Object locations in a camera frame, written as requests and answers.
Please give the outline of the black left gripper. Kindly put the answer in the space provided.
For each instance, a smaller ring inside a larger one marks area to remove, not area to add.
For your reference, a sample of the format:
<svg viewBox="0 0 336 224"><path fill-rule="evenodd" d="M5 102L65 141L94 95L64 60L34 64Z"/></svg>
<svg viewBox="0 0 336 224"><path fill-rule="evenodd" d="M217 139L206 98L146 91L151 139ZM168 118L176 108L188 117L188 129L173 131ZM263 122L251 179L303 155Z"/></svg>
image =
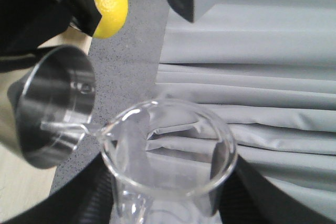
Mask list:
<svg viewBox="0 0 336 224"><path fill-rule="evenodd" d="M36 49L71 25L93 36L101 17L94 0L1 0L1 55Z"/></svg>

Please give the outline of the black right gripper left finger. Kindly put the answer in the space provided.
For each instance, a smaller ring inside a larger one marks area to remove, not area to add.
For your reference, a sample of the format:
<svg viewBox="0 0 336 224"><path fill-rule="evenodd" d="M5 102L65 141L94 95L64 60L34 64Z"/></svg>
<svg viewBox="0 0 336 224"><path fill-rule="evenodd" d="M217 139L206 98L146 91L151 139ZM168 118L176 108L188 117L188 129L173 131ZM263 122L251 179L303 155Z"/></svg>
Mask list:
<svg viewBox="0 0 336 224"><path fill-rule="evenodd" d="M4 223L109 223L111 182L112 175L99 154L47 199Z"/></svg>

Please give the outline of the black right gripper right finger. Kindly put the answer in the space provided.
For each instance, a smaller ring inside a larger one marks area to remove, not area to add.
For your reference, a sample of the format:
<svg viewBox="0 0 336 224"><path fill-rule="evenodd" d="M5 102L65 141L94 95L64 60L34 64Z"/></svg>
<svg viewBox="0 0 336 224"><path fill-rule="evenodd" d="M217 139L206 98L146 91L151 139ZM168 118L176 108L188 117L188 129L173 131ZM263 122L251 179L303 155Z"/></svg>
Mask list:
<svg viewBox="0 0 336 224"><path fill-rule="evenodd" d="M335 223L280 190L242 157L211 200L221 223Z"/></svg>

